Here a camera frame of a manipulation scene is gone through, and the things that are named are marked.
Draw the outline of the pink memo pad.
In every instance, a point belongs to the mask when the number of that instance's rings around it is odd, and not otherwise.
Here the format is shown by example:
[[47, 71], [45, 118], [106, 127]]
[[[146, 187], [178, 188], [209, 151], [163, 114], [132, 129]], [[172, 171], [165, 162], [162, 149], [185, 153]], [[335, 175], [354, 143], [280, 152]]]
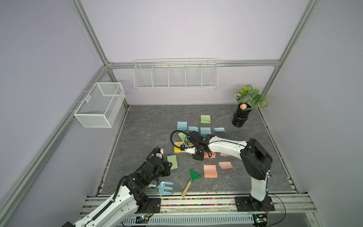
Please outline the pink memo pad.
[[205, 178], [217, 178], [218, 177], [216, 165], [204, 165], [203, 170], [204, 170]]
[[215, 157], [216, 157], [216, 154], [214, 152], [211, 152], [211, 153], [205, 152], [204, 153], [204, 158], [205, 159], [214, 159]]

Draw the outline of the light green memo pad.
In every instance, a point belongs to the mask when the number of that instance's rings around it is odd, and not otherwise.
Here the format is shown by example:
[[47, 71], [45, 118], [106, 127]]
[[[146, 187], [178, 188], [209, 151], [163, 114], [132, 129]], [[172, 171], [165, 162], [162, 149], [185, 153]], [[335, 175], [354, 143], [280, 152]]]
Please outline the light green memo pad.
[[172, 164], [172, 166], [170, 168], [171, 170], [174, 170], [174, 169], [178, 168], [177, 156], [176, 155], [168, 156], [167, 161]]

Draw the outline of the torn blue memo page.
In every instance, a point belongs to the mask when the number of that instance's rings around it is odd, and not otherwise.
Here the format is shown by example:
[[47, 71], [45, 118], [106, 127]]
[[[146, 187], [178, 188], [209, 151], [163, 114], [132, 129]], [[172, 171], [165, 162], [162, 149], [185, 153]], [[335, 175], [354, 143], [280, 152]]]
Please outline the torn blue memo page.
[[216, 132], [226, 132], [225, 128], [214, 128], [214, 131]]

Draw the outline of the yellow fanned memo pad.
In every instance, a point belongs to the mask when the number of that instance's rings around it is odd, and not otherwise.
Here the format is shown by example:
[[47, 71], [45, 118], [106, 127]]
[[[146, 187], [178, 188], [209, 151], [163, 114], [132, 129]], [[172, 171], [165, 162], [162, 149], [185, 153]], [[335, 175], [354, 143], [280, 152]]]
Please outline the yellow fanned memo pad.
[[174, 145], [176, 145], [176, 147], [174, 147], [175, 153], [183, 153], [183, 150], [180, 149], [180, 147], [183, 145], [183, 142], [175, 142]]

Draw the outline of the light blue memo pad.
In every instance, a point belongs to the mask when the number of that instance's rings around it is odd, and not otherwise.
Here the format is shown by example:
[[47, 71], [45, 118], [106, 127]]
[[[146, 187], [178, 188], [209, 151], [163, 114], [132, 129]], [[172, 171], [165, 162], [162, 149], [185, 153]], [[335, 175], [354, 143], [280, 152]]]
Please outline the light blue memo pad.
[[177, 122], [177, 130], [180, 131], [188, 130], [188, 122]]

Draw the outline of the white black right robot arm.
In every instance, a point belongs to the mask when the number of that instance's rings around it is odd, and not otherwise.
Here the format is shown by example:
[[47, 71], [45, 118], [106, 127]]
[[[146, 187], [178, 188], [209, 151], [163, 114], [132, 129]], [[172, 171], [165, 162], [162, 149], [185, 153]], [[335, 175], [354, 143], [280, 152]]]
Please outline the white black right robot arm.
[[240, 159], [251, 177], [251, 204], [263, 206], [267, 203], [267, 182], [273, 158], [256, 139], [232, 141], [211, 134], [202, 136], [196, 131], [189, 133], [186, 139], [192, 145], [184, 150], [195, 160], [203, 161], [205, 154], [211, 157], [213, 152]]

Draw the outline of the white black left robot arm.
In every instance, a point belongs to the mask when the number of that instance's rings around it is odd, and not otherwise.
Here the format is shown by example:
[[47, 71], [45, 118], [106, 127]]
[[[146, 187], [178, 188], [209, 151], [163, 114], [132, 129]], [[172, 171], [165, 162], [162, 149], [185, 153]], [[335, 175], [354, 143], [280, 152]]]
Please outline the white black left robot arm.
[[119, 181], [115, 192], [95, 210], [75, 223], [66, 222], [64, 227], [116, 227], [127, 217], [148, 206], [145, 190], [150, 183], [169, 176], [172, 163], [163, 155], [152, 155], [133, 173]]

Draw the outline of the light blue garden fork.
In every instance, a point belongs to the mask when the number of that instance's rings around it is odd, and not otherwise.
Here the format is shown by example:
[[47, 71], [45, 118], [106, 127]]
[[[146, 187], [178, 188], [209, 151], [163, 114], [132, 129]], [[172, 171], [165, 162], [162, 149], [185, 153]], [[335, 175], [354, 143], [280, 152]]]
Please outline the light blue garden fork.
[[152, 189], [155, 189], [155, 188], [158, 189], [158, 192], [161, 195], [172, 195], [173, 189], [174, 189], [174, 183], [162, 181], [158, 185], [150, 184], [148, 187], [152, 188]]

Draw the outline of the black glossy vase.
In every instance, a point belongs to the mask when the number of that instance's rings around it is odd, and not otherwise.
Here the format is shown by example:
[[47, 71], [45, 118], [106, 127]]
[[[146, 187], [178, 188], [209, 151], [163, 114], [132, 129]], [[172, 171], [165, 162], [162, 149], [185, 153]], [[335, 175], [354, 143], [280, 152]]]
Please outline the black glossy vase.
[[252, 107], [246, 103], [240, 103], [235, 111], [232, 119], [232, 124], [235, 127], [242, 127], [248, 120]]

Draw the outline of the green artificial plant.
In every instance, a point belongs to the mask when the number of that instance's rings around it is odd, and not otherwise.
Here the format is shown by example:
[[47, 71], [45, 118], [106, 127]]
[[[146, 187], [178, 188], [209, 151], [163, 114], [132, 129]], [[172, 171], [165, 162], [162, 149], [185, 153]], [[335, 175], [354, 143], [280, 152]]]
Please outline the green artificial plant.
[[263, 97], [260, 90], [255, 89], [252, 85], [243, 86], [234, 95], [240, 104], [239, 109], [245, 112], [259, 107], [267, 107], [270, 102], [270, 98]]

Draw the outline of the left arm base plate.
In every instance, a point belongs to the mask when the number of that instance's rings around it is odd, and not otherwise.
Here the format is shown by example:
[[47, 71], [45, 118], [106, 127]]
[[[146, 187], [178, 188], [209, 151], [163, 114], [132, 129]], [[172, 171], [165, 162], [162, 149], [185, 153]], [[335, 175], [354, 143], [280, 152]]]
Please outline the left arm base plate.
[[141, 205], [139, 205], [136, 213], [160, 213], [161, 199], [160, 198], [148, 198]]

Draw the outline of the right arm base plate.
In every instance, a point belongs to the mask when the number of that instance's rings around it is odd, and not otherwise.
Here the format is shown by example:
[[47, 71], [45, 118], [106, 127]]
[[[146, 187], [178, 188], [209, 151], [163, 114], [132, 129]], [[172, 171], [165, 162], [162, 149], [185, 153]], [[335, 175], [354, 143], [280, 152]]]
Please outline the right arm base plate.
[[238, 212], [260, 211], [268, 212], [275, 211], [274, 203], [270, 196], [266, 196], [263, 201], [254, 199], [252, 196], [236, 196], [235, 205]]

